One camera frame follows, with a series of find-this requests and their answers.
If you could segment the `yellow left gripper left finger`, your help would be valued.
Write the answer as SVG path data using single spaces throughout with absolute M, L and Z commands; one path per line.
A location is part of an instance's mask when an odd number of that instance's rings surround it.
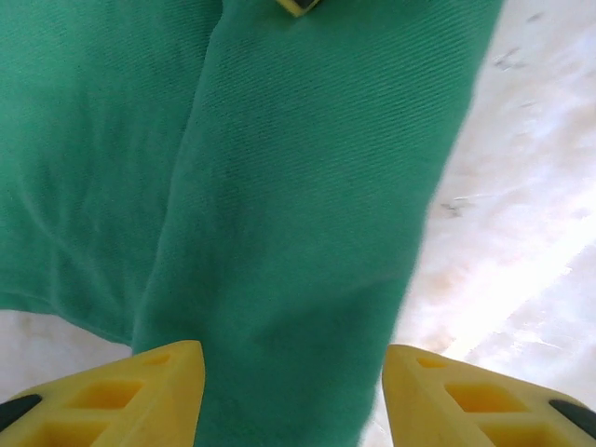
M 0 447 L 194 447 L 204 385 L 200 342 L 164 345 L 0 403 Z

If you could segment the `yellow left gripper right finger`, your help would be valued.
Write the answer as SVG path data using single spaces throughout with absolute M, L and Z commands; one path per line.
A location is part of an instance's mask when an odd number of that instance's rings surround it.
M 561 392 L 407 345 L 386 350 L 394 447 L 596 447 L 596 411 Z

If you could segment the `green long pants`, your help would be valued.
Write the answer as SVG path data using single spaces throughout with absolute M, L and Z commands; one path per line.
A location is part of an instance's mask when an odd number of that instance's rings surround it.
M 196 447 L 358 447 L 503 0 L 0 0 L 0 309 L 196 339 Z

